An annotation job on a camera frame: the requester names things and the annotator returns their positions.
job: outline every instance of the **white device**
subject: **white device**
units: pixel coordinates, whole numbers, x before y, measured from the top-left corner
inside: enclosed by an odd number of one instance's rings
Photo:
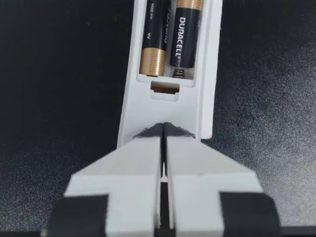
[[[163,77],[139,74],[147,0],[134,1],[124,101],[118,147],[158,122],[171,122],[193,133],[197,140],[212,136],[222,0],[204,0],[200,16],[195,67],[187,79],[172,77],[171,44],[168,44]],[[173,35],[176,0],[171,0],[169,41]],[[151,85],[178,88],[175,94],[157,93]]]
[[[163,77],[139,74],[146,2],[134,1],[118,149],[72,175],[47,236],[278,237],[276,207],[256,173],[200,142],[212,135],[222,0],[203,1],[196,63],[186,79],[171,77],[170,45]],[[162,176],[167,228],[160,225]]]

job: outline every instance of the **duracell logo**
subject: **duracell logo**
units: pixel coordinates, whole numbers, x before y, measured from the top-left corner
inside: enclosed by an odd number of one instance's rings
[[[175,54],[177,58],[181,58],[185,23],[186,23],[186,18],[180,17],[180,24],[179,24],[179,29],[178,29],[178,40],[177,40],[177,47],[176,47],[176,54]]]
[[[164,42],[165,42],[165,43],[168,43],[169,24],[170,24],[170,6],[168,7],[167,22],[166,22],[166,31],[164,32]]]

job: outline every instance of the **black table surface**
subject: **black table surface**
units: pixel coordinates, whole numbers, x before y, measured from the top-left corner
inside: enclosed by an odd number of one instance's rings
[[[130,0],[0,0],[0,231],[38,231],[116,148]],[[284,226],[316,225],[316,1],[224,0],[213,138]]]

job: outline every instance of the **white plastic casing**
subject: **white plastic casing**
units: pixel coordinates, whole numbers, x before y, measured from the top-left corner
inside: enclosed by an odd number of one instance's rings
[[[135,0],[124,101],[118,133],[118,147],[158,122],[171,122],[195,134],[211,138],[222,0],[204,0],[200,14],[195,67],[186,79],[172,78],[170,51],[176,0],[171,0],[170,32],[163,77],[139,74],[147,0]],[[178,87],[175,94],[156,93],[151,83]]]

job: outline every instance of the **duracell battery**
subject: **duracell battery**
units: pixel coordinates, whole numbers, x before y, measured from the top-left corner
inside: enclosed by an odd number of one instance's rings
[[[173,77],[184,78],[184,69],[193,68],[198,41],[198,21],[202,0],[177,0],[170,64]]]
[[[148,0],[140,74],[163,76],[169,34],[170,0]]]

